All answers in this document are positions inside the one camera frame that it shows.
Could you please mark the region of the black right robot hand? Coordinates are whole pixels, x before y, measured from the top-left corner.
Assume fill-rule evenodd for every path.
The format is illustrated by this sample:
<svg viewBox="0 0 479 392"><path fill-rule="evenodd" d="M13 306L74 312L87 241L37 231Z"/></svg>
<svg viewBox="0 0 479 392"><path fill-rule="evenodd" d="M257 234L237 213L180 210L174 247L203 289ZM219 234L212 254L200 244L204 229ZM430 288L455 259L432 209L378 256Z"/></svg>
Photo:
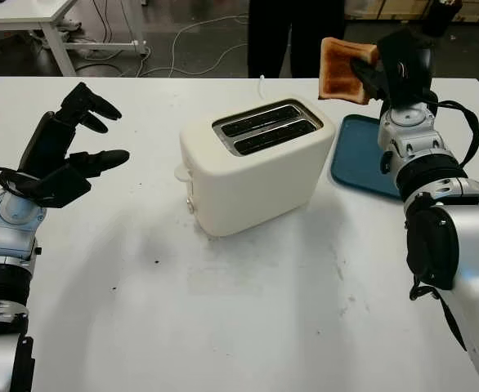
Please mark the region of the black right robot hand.
<svg viewBox="0 0 479 392"><path fill-rule="evenodd" d="M432 44L401 29L381 38L377 48L376 65L351 59L365 92L393 108L420 102L432 84Z"/></svg>

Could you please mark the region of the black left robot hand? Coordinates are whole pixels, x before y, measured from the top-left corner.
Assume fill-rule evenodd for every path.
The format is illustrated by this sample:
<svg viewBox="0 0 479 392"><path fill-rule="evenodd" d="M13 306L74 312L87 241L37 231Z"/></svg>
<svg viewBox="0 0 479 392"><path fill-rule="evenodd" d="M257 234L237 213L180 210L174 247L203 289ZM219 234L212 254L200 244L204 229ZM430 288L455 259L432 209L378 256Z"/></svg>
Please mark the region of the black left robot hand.
<svg viewBox="0 0 479 392"><path fill-rule="evenodd" d="M130 153L123 149L97 154L67 154L78 125L101 134L108 132L108 127L99 117L116 121L122 114L109 101L80 82L63 99L58 111L49 111L43 115L22 154L18 170L42 179L63 166L70 165L81 176L92 178L124 164L130 158Z"/></svg>

